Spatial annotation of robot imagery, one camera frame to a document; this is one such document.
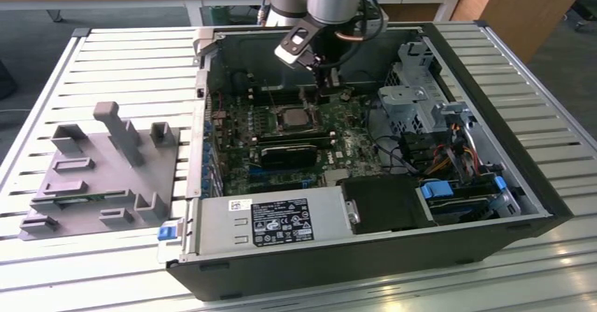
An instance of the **black computer case side panel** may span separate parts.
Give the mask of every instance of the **black computer case side panel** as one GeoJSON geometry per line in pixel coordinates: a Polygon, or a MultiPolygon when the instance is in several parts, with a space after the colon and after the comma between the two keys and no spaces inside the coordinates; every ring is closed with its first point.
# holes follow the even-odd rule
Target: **black computer case side panel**
{"type": "Polygon", "coordinates": [[[167,271],[200,300],[211,302],[478,262],[532,236],[549,221],[541,218],[217,261],[173,261],[167,271]]]}
{"type": "Polygon", "coordinates": [[[560,224],[572,219],[574,215],[568,208],[566,203],[561,199],[560,194],[553,188],[552,183],[548,181],[545,174],[541,172],[537,163],[533,161],[533,158],[518,141],[514,132],[510,130],[508,123],[504,121],[504,118],[486,97],[481,87],[474,81],[473,75],[468,72],[465,65],[454,53],[454,50],[449,46],[445,38],[441,36],[435,24],[424,24],[424,33],[431,39],[431,42],[446,63],[448,69],[445,70],[452,72],[465,95],[477,109],[480,118],[486,123],[493,135],[497,138],[505,154],[513,161],[522,178],[533,190],[536,197],[541,201],[542,207],[552,214],[552,223],[548,227],[545,227],[545,229],[536,233],[534,236],[538,236],[553,227],[557,227],[560,224]]]}

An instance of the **regulatory label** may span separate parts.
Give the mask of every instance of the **regulatory label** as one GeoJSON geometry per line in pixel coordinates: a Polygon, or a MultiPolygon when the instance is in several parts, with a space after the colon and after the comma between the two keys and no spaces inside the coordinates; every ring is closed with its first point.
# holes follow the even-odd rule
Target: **regulatory label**
{"type": "Polygon", "coordinates": [[[257,247],[313,240],[307,199],[251,205],[253,244],[257,247]]]}

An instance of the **blue latch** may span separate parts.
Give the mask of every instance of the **blue latch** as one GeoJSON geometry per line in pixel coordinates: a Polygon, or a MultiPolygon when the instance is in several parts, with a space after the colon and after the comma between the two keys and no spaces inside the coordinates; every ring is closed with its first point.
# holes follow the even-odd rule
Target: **blue latch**
{"type": "Polygon", "coordinates": [[[212,185],[212,182],[209,179],[201,179],[201,189],[209,190],[209,186],[212,185]]]}
{"type": "Polygon", "coordinates": [[[311,179],[303,179],[303,189],[309,188],[311,185],[311,179]]]}
{"type": "Polygon", "coordinates": [[[441,181],[431,181],[421,186],[423,197],[425,199],[437,198],[437,197],[450,197],[454,195],[452,191],[452,186],[449,186],[449,182],[441,181]]]}
{"type": "Polygon", "coordinates": [[[173,240],[176,237],[176,226],[160,227],[160,230],[157,231],[159,241],[173,240]]]}
{"type": "Polygon", "coordinates": [[[505,184],[504,178],[501,176],[497,176],[494,181],[496,181],[496,185],[500,188],[500,190],[505,190],[508,185],[505,184]]]}
{"type": "Polygon", "coordinates": [[[209,121],[204,122],[204,132],[207,134],[212,132],[212,123],[209,121]]]}

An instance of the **metal slatted table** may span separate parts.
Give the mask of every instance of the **metal slatted table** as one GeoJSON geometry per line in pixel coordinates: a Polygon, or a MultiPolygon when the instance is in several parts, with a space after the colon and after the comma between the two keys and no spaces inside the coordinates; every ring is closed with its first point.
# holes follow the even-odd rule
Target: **metal slatted table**
{"type": "Polygon", "coordinates": [[[185,212],[193,30],[96,29],[69,40],[0,168],[0,306],[19,311],[594,311],[597,143],[490,29],[472,23],[437,27],[577,215],[573,220],[478,263],[209,304],[157,262],[156,229],[23,242],[19,224],[55,151],[48,138],[56,125],[73,121],[84,132],[105,131],[92,120],[97,101],[116,101],[136,129],[164,120],[183,128],[172,218],[185,212]]]}

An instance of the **floor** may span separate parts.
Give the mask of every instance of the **floor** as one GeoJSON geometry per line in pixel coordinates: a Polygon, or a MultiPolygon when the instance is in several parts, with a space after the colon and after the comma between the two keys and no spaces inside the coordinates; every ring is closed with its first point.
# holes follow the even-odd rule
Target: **floor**
{"type": "MultiPolygon", "coordinates": [[[[184,8],[65,10],[64,21],[53,23],[44,11],[0,11],[0,60],[19,90],[0,100],[0,111],[31,109],[51,75],[64,46],[77,27],[188,26],[184,8]]],[[[569,14],[529,64],[532,72],[593,136],[597,136],[597,26],[574,31],[577,18],[569,14]]],[[[0,161],[28,112],[0,113],[0,161]]]]}

